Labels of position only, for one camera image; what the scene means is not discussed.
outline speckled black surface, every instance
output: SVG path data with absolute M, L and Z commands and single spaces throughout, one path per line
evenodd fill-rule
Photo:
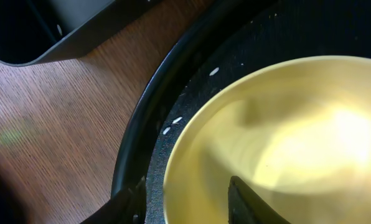
M 371 1 L 281 1 L 219 47 L 192 77 L 156 141 L 147 176 L 146 223 L 163 224 L 166 164 L 187 122 L 211 97 L 251 72 L 301 57 L 354 55 L 371 58 Z M 219 67 L 214 75 L 209 73 Z M 179 124 L 172 124 L 178 117 Z M 171 127 L 163 135 L 162 131 Z

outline wooden table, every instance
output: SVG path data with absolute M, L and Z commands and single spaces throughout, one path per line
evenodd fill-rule
M 109 199 L 138 98 L 211 1 L 165 0 L 84 58 L 0 64 L 0 172 L 31 223 L 77 224 Z

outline black container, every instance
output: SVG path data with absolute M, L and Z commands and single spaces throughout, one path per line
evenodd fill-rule
M 86 55 L 161 0 L 0 0 L 0 62 Z

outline round black tray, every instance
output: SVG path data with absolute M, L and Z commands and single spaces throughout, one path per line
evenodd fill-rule
M 199 108 L 251 72 L 317 55 L 371 58 L 371 1 L 216 1 L 146 87 L 121 143 L 112 196 L 146 176 L 146 223 L 165 223 L 167 160 Z M 210 76 L 215 68 L 219 71 Z

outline yellow bowl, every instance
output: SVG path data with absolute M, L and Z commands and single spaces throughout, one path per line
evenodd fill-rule
M 371 59 L 283 62 L 214 96 L 169 159 L 166 222 L 228 223 L 233 175 L 291 223 L 371 223 Z

